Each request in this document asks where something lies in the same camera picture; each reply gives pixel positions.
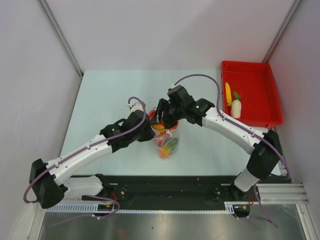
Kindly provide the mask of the clear zip top bag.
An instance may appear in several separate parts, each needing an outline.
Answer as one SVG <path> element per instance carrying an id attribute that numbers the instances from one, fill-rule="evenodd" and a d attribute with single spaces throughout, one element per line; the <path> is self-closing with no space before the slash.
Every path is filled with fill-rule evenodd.
<path id="1" fill-rule="evenodd" d="M 165 130 L 162 132 L 156 131 L 152 127 L 153 131 L 155 132 L 154 142 L 157 147 L 158 155 L 159 155 L 159 149 L 162 148 L 162 146 L 164 145 L 164 143 L 167 139 L 178 138 L 178 134 L 176 133 L 176 129 L 178 126 L 179 126 L 179 121 L 177 122 L 177 124 L 175 126 L 173 126 L 171 128 L 165 128 Z"/>

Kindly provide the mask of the orange red fake mango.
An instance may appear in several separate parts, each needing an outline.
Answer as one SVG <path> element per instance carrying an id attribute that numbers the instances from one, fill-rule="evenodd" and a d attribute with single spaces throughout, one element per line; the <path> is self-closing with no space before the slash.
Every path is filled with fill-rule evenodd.
<path id="1" fill-rule="evenodd" d="M 152 128 L 158 132 L 163 132 L 166 129 L 163 122 L 153 124 Z"/>

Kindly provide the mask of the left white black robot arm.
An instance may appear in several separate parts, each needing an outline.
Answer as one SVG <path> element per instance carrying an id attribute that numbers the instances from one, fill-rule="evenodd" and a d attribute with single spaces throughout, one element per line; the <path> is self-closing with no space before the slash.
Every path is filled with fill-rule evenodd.
<path id="1" fill-rule="evenodd" d="M 43 162 L 35 160 L 30 169 L 29 186 L 43 209 L 49 209 L 66 199 L 96 198 L 105 200 L 111 188 L 103 174 L 84 178 L 72 178 L 81 168 L 97 159 L 111 155 L 137 142 L 150 141 L 155 137 L 143 102 L 130 104 L 128 118 L 107 125 L 92 140 L 71 153 Z"/>

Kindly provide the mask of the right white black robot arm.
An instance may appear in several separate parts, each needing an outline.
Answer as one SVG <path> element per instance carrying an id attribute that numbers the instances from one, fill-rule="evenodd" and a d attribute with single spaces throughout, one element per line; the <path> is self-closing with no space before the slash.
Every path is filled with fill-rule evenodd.
<path id="1" fill-rule="evenodd" d="M 204 127 L 223 135 L 250 155 L 245 169 L 235 178 L 230 188 L 231 196 L 242 201 L 249 189 L 266 179 L 282 158 L 278 134 L 269 130 L 262 132 L 222 113 L 212 102 L 194 98 L 187 90 L 177 85 L 168 90 L 168 99 L 161 98 L 151 124 L 163 124 L 171 129 L 180 120 Z"/>

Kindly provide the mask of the white fake radish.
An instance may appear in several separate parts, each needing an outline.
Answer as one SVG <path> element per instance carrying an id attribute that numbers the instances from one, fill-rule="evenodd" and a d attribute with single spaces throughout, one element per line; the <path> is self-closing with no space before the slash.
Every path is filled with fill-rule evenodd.
<path id="1" fill-rule="evenodd" d="M 233 96 L 234 100 L 231 103 L 230 115 L 234 119 L 239 119 L 242 111 L 241 96 L 236 91 L 233 92 Z"/>

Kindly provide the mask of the yellow fake banana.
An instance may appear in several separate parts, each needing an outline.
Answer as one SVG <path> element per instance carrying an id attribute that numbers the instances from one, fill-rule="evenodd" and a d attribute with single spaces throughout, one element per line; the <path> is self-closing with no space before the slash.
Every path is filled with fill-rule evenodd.
<path id="1" fill-rule="evenodd" d="M 226 98 L 226 105 L 229 107 L 232 105 L 232 94 L 231 88 L 228 82 L 225 83 L 225 98 Z"/>

